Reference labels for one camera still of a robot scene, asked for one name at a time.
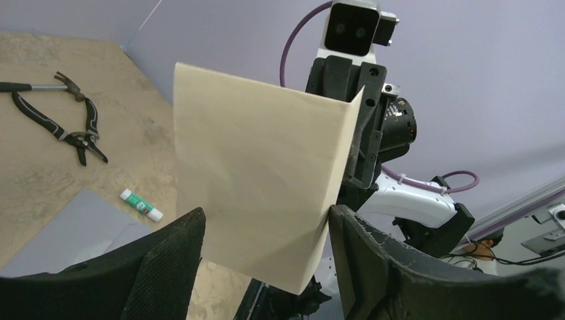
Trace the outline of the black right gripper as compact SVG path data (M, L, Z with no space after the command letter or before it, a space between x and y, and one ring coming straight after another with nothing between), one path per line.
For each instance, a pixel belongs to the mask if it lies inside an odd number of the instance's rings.
M314 60L306 84L307 93L344 102L362 94L337 199L339 205L353 211L378 189L374 183L381 172L378 154L386 102L381 94L386 76L387 69L382 65L363 62L356 66L351 59L330 55Z

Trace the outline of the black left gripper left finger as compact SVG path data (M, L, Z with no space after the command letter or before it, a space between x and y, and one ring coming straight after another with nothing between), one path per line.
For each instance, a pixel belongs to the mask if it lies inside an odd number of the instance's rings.
M1 278L2 319L186 319L206 217L167 226L58 273Z

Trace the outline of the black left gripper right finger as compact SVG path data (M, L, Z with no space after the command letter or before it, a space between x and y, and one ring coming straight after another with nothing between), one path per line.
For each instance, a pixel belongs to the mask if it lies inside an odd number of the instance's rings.
M328 222L345 319L564 318L563 270L497 277L431 257L342 205Z

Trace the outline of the green white glue stick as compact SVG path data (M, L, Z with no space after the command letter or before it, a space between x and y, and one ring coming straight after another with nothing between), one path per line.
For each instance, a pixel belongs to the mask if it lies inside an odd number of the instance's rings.
M156 223L163 218L163 213L130 189L125 189L119 197L131 207L135 208L140 214Z

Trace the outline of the cream lined letter paper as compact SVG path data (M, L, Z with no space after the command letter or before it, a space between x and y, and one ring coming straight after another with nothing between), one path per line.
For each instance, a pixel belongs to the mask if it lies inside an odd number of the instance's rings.
M318 267L359 111L177 63L177 211L206 216L204 259L289 293Z

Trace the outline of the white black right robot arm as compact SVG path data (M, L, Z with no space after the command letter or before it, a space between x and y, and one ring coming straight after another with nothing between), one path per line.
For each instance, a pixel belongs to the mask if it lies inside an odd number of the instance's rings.
M312 64L306 91L350 101L362 91L356 131L338 204L357 211L374 199L378 213L393 217L409 245L439 257L455 247L474 218L455 203L445 176L429 182L393 173L384 163L402 157L416 139L416 119L398 88L386 83L386 68L374 55L355 57L330 52ZM235 315L237 319L305 319L346 287L349 264L340 237L332 238L332 254L299 295L252 280Z

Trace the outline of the black handled pliers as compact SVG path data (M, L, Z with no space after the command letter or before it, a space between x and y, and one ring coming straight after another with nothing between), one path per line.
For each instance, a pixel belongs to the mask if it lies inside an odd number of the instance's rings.
M62 126L54 120L34 108L34 106L28 103L17 92L12 92L11 98L16 108L22 112L22 114L26 115L29 119L46 129L58 141L65 142L68 145L73 146L77 151L78 160L82 166L87 166L86 150L94 153L104 163L109 162L107 156L96 146L96 142L100 138L98 131L99 113L94 102L92 102L90 98L85 99L87 112L85 130L74 132L69 132L62 128Z

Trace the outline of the black handled hammer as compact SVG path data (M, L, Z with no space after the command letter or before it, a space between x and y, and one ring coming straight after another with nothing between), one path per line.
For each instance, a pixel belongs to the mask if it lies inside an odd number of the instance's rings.
M57 71L54 76L56 80L61 82L60 85L38 85L31 83L14 83L14 82L1 82L1 92L26 92L26 91L64 91L72 94L74 99L78 102L86 100L86 96L81 92L80 87L68 78L66 75Z

